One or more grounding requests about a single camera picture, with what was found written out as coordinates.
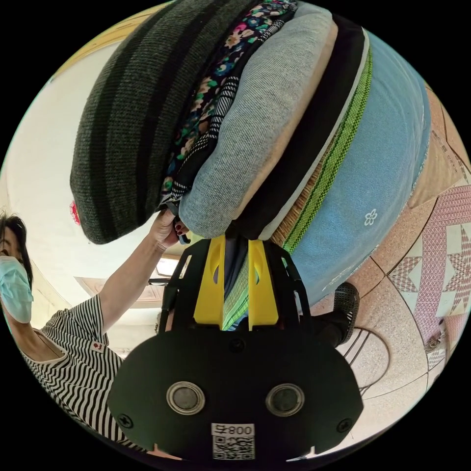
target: striped shirt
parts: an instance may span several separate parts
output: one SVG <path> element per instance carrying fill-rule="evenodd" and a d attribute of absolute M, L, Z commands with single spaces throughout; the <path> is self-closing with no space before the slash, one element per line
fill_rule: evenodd
<path fill-rule="evenodd" d="M 123 360 L 108 348 L 99 297 L 56 312 L 37 333 L 64 353 L 61 358 L 46 362 L 36 362 L 23 354 L 56 404 L 81 425 L 114 442 L 145 451 L 126 438 L 106 404 Z"/>

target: face mask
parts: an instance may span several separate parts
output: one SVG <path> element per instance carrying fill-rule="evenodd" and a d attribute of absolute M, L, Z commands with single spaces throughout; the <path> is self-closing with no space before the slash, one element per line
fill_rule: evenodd
<path fill-rule="evenodd" d="M 0 257 L 0 295 L 6 310 L 16 321 L 31 322 L 33 295 L 26 270 L 15 257 Z"/>

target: label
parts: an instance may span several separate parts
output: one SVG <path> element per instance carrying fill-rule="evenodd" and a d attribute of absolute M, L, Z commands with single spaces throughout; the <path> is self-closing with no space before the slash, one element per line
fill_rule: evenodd
<path fill-rule="evenodd" d="M 255 460 L 253 423 L 212 423 L 212 457 L 215 460 Z"/>
<path fill-rule="evenodd" d="M 90 350 L 92 352 L 103 353 L 105 351 L 105 346 L 99 342 L 92 342 L 90 345 Z"/>

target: hand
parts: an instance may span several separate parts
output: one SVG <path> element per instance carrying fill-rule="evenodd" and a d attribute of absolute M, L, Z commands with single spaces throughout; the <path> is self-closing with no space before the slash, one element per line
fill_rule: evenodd
<path fill-rule="evenodd" d="M 162 251 L 167 250 L 179 241 L 178 234 L 173 227 L 174 219 L 175 216 L 169 209 L 161 211 L 149 231 L 149 236 L 157 242 L 157 247 Z M 179 232 L 181 234 L 188 233 L 188 229 L 183 225 L 183 222 L 177 224 L 177 230 L 179 229 L 178 226 L 180 226 Z"/>

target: dark hair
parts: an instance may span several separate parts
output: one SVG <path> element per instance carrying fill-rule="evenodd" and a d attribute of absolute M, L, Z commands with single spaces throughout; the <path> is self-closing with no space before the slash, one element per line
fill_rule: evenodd
<path fill-rule="evenodd" d="M 26 226 L 25 223 L 18 216 L 8 216 L 7 214 L 0 215 L 0 238 L 5 237 L 5 229 L 10 229 L 16 236 L 18 247 L 20 249 L 21 257 L 23 259 L 23 266 L 25 267 L 26 274 L 28 275 L 29 287 L 33 287 L 33 269 L 31 267 L 31 260 L 29 259 L 28 250 L 26 249 Z"/>

